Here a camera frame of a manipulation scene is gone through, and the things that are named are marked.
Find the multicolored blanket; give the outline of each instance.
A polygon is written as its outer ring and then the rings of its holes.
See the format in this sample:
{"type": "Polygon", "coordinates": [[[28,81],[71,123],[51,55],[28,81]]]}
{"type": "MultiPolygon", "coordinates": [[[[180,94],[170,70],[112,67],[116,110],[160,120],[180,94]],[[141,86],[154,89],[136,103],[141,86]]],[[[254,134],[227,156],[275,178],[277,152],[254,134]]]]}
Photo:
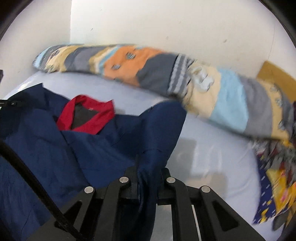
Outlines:
{"type": "Polygon", "coordinates": [[[57,45],[44,50],[33,65],[46,72],[99,74],[172,96],[188,111],[224,128],[264,139],[254,143],[262,184],[254,223],[282,213],[295,201],[295,149],[290,140],[295,138],[296,116],[274,84],[137,45],[57,45]]]}

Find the gray fabric patch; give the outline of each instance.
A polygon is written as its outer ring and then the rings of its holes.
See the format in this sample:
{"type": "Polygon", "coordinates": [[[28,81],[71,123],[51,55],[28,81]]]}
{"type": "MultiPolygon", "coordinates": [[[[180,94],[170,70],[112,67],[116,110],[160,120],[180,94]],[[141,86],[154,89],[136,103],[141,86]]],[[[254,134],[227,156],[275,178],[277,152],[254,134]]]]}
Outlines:
{"type": "Polygon", "coordinates": [[[239,76],[247,98],[249,119],[244,134],[270,137],[272,133],[272,107],[264,87],[254,79],[239,76]]]}
{"type": "Polygon", "coordinates": [[[175,54],[162,53],[148,59],[136,74],[140,86],[162,96],[168,96],[170,76],[176,57],[175,54]]]}
{"type": "Polygon", "coordinates": [[[77,127],[82,126],[86,122],[88,122],[91,118],[93,118],[98,111],[96,110],[88,110],[82,106],[82,104],[75,105],[74,110],[74,118],[71,125],[71,129],[75,129],[77,127]]]}
{"type": "Polygon", "coordinates": [[[281,92],[282,96],[283,125],[285,129],[289,132],[290,136],[292,136],[294,124],[294,108],[286,94],[280,89],[279,91],[281,92]]]}
{"type": "Polygon", "coordinates": [[[193,60],[186,57],[186,55],[178,55],[173,72],[170,78],[170,84],[168,88],[169,95],[177,95],[179,98],[183,98],[187,91],[187,85],[191,80],[188,72],[188,67],[192,64],[193,60]]]}
{"type": "Polygon", "coordinates": [[[79,47],[67,56],[64,63],[66,70],[90,73],[89,59],[105,48],[106,46],[79,47]]]}
{"type": "Polygon", "coordinates": [[[67,46],[67,44],[61,44],[61,45],[56,45],[56,46],[52,46],[50,47],[46,53],[43,55],[42,60],[40,62],[40,66],[39,66],[39,70],[44,70],[45,69],[45,65],[49,59],[49,57],[51,56],[51,54],[56,51],[57,49],[67,46]]]}

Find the orange fabric patch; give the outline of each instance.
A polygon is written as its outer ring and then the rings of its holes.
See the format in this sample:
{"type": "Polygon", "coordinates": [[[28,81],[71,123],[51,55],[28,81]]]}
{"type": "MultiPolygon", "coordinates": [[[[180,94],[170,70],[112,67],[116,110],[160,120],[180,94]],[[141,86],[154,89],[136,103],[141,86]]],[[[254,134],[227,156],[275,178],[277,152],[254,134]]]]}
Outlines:
{"type": "Polygon", "coordinates": [[[136,49],[136,46],[123,46],[105,62],[104,76],[112,79],[118,78],[124,83],[139,86],[137,72],[144,67],[148,59],[160,53],[162,53],[161,50],[148,47],[136,49]],[[129,59],[127,54],[135,55],[135,57],[129,59]],[[112,68],[116,65],[120,66],[119,69],[112,68]]]}

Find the black cable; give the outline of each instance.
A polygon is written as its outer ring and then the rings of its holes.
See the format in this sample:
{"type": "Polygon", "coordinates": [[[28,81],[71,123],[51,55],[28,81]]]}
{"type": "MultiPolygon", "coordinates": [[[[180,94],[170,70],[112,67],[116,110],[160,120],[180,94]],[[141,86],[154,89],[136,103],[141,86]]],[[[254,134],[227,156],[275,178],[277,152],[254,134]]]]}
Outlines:
{"type": "Polygon", "coordinates": [[[50,198],[41,183],[30,171],[26,164],[19,158],[19,156],[10,148],[3,140],[0,140],[0,155],[3,156],[13,168],[22,176],[27,184],[33,189],[35,194],[41,202],[47,207],[52,216],[60,223],[60,225],[70,233],[78,241],[86,241],[86,239],[79,233],[77,229],[65,218],[54,201],[50,198]]]}

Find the blue garment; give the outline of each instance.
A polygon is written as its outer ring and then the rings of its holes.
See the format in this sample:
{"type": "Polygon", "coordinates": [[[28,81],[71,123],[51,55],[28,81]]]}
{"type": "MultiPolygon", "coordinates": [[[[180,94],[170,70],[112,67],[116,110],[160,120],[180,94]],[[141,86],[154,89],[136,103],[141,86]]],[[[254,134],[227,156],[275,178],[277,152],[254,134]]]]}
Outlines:
{"type": "MultiPolygon", "coordinates": [[[[140,116],[116,115],[97,135],[91,135],[58,130],[55,121],[68,100],[42,84],[12,99],[26,105],[0,110],[0,138],[26,163],[58,207],[86,186],[107,186],[140,156],[139,206],[123,210],[126,227],[121,237],[149,240],[160,170],[166,166],[186,116],[181,104],[163,102],[140,116]]],[[[26,240],[50,214],[3,158],[0,181],[0,219],[16,241],[26,240]]]]}

